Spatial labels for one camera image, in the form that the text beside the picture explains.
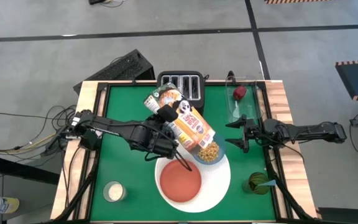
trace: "colorful label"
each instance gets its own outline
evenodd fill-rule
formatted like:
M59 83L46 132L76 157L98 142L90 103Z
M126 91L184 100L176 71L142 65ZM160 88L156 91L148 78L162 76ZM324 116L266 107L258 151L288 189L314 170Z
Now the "colorful label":
M180 93L176 86L167 83L154 90L144 101L154 114L164 105L169 105L178 113L178 118L167 123L180 144L188 151L195 146L205 148L212 142L215 131L199 112Z

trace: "green tablecloth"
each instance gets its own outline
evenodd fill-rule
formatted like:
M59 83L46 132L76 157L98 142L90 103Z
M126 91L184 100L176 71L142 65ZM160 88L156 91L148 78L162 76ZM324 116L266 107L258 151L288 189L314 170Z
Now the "green tablecloth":
M121 121L144 120L151 114L143 100L154 86L113 86L108 99L108 118ZM252 87L247 87L241 113L256 117ZM227 128L226 87L205 87L204 118L224 138L240 138L240 129ZM131 151L125 140L105 134L91 210L92 221L197 221L197 220L275 220L271 194L246 194L241 184L253 172L265 172L262 148L250 143L244 154L226 143L231 182L225 197L212 209L186 213L171 207L158 192L154 179L155 161L145 162L144 153ZM103 197L104 186L117 180L127 189L125 200L111 203Z

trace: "table leg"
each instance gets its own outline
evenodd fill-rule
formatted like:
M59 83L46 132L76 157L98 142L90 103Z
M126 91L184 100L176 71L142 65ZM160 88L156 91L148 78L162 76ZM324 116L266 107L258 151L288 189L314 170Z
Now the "table leg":
M58 185L59 174L0 158L0 173L27 180Z

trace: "wooden table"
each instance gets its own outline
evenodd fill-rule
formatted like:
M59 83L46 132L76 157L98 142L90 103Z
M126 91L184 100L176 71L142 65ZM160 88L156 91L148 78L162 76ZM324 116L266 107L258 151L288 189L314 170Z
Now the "wooden table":
M81 87L81 93L78 99L77 111L82 110L94 110L98 83L130 83L131 81L86 81L83 82ZM155 83L156 81L137 81L137 83ZM207 82L224 82L224 80L208 80ZM285 94L285 89L283 82L281 80L269 80L264 81L267 89L268 101L270 104L270 110L272 112L272 118L280 120L284 123L292 124L292 116L291 111L288 105L287 96ZM101 116L103 113L104 106L104 95L106 94L106 90L102 90L100 92L101 97L99 97L99 104L97 108L97 115ZM261 110L264 111L264 116L266 115L264 105L264 100L262 98L262 92L258 92L258 100L260 101ZM299 145L296 143L295 145L291 144L292 148L300 151ZM71 174L70 174L70 188L68 191L69 199L71 200L78 190L78 183L80 181L85 150L80 149L75 157L73 158L74 152L78 148L78 140L72 140L68 143L67 151L65 155L65 165L64 169L66 171L66 175L68 175L68 167L70 165L70 161L73 159ZM305 166L303 164L302 158L295 152L290 149L283 148L280 150L280 156L282 159L282 166L284 170L285 179L287 182L287 188L294 196L296 201L303 207L303 209L311 215L312 217L316 217L316 210L313 203L313 198L311 196L310 187L308 178L306 176ZM91 154L89 157L89 163L93 163L94 154ZM65 181L63 179L63 172L60 175L59 185L57 187L57 192L55 196L55 202L53 204L53 209L50 218L54 219L61 214L63 209L65 208L65 199L66 199L66 189L65 189ZM83 195L81 201L81 208L79 211L78 218L84 218L86 213L86 204L88 203L88 194L89 188ZM286 210L284 206L284 199L280 190L277 188L277 196L278 196L278 204L280 207L280 213L282 217L286 217Z

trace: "white plate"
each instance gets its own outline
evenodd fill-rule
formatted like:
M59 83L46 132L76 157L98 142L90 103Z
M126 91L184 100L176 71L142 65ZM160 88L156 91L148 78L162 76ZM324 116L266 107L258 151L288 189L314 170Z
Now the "white plate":
M161 190L160 175L163 168L172 160L167 158L157 159L155 164L155 183L158 191L166 202L172 207L184 212L204 212L217 205L225 196L230 184L230 165L226 155L218 163L204 165L197 162L194 157L181 145L178 152L200 170L201 188L198 194L188 202L174 202L170 200Z

